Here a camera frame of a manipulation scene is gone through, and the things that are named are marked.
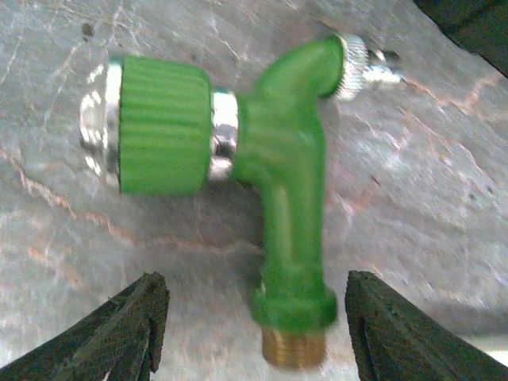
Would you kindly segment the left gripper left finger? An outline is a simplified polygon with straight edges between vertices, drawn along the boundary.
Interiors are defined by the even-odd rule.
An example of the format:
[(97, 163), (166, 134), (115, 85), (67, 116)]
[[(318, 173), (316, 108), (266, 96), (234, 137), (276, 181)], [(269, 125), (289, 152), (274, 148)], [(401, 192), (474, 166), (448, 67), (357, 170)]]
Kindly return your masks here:
[(145, 273), (71, 328), (1, 369), (3, 380), (148, 380), (160, 366), (170, 291)]

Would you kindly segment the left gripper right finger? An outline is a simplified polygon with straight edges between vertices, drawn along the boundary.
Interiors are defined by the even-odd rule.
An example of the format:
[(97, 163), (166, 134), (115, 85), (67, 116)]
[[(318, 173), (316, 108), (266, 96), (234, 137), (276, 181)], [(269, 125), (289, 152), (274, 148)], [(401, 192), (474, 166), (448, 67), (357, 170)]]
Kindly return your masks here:
[(350, 271), (345, 309), (362, 380), (505, 380), (507, 367), (368, 271)]

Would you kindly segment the green hose nozzle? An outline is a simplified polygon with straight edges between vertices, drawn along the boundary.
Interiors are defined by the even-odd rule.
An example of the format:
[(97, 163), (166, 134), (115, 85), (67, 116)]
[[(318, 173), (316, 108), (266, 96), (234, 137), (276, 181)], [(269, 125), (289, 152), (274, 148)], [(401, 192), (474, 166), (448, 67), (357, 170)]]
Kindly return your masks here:
[(325, 133), (318, 100), (351, 100), (402, 81), (399, 56), (338, 33), (290, 50), (239, 94), (199, 67), (109, 56), (87, 76), (79, 107), (89, 168), (124, 194), (191, 194), (235, 179), (259, 192), (265, 265), (251, 314), (273, 366), (325, 358), (337, 298), (324, 281)]

